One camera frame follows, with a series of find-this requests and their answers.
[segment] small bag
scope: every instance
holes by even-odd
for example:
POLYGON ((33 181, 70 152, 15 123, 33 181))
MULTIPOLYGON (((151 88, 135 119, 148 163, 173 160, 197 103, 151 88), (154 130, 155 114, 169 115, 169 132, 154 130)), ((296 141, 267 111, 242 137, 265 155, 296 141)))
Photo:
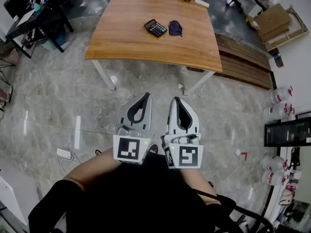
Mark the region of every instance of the small bag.
POLYGON ((183 28, 179 24, 178 21, 170 21, 169 33, 170 33, 170 35, 180 35, 180 36, 182 36, 183 28))

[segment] person's arm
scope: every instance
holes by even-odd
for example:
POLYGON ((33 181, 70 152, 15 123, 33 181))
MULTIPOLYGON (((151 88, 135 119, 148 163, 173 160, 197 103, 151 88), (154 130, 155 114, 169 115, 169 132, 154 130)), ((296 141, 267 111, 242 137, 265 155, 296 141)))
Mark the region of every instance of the person's arm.
MULTIPOLYGON (((216 196, 214 189, 204 179, 198 169, 180 169, 184 181, 192 188, 216 196)), ((206 205, 220 204, 219 201, 199 195, 206 205)))
POLYGON ((52 232, 62 215, 72 208, 82 195, 83 191, 76 183, 66 180, 56 182, 30 212, 28 216, 30 233, 52 232))
POLYGON ((113 159, 113 151, 111 148, 77 166, 64 177, 64 180, 76 183, 84 191, 85 187, 90 185, 95 179, 106 173, 112 172, 120 166, 120 164, 120 161, 113 159))

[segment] plastic bottle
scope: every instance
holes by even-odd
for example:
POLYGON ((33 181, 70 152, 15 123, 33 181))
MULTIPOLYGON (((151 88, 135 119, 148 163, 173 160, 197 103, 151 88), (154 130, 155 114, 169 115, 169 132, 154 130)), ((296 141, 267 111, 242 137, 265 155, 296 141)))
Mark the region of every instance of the plastic bottle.
POLYGON ((266 107, 263 109, 263 119, 265 123, 267 123, 274 120, 281 120, 288 117, 291 113, 295 113, 292 104, 277 103, 273 105, 273 107, 266 107))
POLYGON ((269 185, 279 185, 283 181, 283 173, 277 171, 277 172, 272 172, 266 170, 263 173, 263 176, 261 178, 261 182, 269 185))
POLYGON ((284 172, 284 170, 287 169, 287 161, 284 161, 284 159, 280 156, 271 156, 266 154, 260 163, 264 170, 271 172, 284 172))
POLYGON ((292 96, 293 88, 290 87, 281 87, 270 92, 270 100, 272 104, 280 103, 288 99, 289 96, 292 96))

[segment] wooden pallet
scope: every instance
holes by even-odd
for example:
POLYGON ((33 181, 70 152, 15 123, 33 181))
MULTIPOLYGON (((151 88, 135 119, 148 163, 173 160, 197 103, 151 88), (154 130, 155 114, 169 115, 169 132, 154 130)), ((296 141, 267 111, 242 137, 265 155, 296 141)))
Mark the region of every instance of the wooden pallet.
POLYGON ((222 35, 216 34, 216 40, 223 66, 216 75, 271 89, 271 69, 264 54, 222 35))

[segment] wooden table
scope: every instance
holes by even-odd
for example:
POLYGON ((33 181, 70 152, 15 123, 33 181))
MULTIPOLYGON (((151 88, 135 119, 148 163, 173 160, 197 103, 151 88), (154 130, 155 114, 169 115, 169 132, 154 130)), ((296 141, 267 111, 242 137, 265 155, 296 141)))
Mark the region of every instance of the wooden table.
POLYGON ((206 7, 183 0, 111 0, 85 55, 92 60, 110 90, 115 86, 98 60, 163 62, 206 70, 187 95, 215 72, 222 72, 218 46, 206 7), (177 20, 183 37, 167 31, 156 38, 144 24, 151 19, 169 29, 177 20))

